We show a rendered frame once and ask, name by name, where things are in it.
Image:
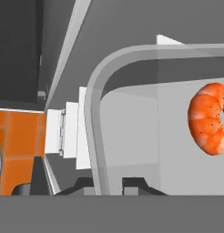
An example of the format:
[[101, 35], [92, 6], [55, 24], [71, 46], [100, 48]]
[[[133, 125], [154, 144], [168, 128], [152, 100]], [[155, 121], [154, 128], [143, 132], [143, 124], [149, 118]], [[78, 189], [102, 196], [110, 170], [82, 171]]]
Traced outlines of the white freezer rack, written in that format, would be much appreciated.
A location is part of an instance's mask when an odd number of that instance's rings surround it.
[[172, 38], [169, 38], [165, 35], [157, 35], [157, 44], [158, 45], [181, 45], [181, 42], [175, 40], [175, 39], [172, 39]]
[[76, 157], [78, 103], [66, 102], [64, 158]]
[[46, 116], [46, 143], [45, 153], [59, 152], [60, 146], [61, 111], [48, 109]]
[[76, 152], [76, 168], [90, 169], [90, 158], [87, 145], [87, 133], [85, 126], [85, 96], [87, 89], [83, 86], [79, 88], [78, 99], [78, 129], [77, 129], [77, 152]]

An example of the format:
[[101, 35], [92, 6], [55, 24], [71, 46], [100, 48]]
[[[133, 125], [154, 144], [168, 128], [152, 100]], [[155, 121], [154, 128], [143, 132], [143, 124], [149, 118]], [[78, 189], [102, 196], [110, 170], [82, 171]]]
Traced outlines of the grey freezer door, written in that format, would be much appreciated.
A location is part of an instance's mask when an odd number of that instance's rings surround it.
[[78, 100], [93, 70], [118, 49], [154, 45], [158, 35], [183, 44], [224, 44], [224, 0], [52, 0], [42, 74], [46, 108]]

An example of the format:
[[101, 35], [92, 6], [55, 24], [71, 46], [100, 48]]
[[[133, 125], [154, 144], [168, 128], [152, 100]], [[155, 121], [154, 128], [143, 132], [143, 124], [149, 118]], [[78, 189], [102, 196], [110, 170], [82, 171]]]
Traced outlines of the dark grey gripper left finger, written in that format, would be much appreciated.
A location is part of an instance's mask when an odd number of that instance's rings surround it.
[[56, 193], [57, 196], [67, 196], [72, 193], [77, 192], [81, 188], [84, 187], [93, 187], [94, 186], [94, 181], [92, 177], [79, 177], [75, 183], [74, 186], [68, 187], [58, 193]]

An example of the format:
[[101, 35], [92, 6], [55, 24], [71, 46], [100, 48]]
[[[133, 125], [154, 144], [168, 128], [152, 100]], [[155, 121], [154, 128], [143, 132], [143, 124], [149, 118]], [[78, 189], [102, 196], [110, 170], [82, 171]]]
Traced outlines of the dark grey rounded object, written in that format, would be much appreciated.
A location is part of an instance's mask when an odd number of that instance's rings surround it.
[[13, 195], [18, 195], [18, 196], [29, 196], [30, 195], [30, 189], [31, 189], [31, 184], [30, 183], [24, 183], [17, 185], [12, 194]]

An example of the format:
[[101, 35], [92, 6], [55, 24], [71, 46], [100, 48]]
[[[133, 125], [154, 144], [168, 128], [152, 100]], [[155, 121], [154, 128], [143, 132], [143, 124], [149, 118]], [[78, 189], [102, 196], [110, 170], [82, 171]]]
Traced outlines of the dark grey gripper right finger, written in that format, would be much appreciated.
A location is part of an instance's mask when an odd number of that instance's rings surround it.
[[123, 177], [123, 196], [165, 196], [165, 193], [150, 187], [143, 177]]

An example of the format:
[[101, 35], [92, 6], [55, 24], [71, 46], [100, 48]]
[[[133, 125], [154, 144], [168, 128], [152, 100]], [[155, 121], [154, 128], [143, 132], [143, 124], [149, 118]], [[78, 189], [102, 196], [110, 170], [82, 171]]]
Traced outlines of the dark grey cabinet panel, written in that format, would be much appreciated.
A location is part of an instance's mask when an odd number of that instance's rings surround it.
[[44, 0], [0, 0], [0, 100], [37, 100]]

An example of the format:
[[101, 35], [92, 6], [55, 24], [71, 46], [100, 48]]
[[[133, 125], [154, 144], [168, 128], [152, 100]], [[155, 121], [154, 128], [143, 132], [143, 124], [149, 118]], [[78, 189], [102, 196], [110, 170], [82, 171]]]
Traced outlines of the orange shrimp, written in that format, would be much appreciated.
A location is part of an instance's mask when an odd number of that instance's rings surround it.
[[195, 143], [210, 156], [224, 154], [224, 84], [208, 83], [190, 100], [188, 127]]

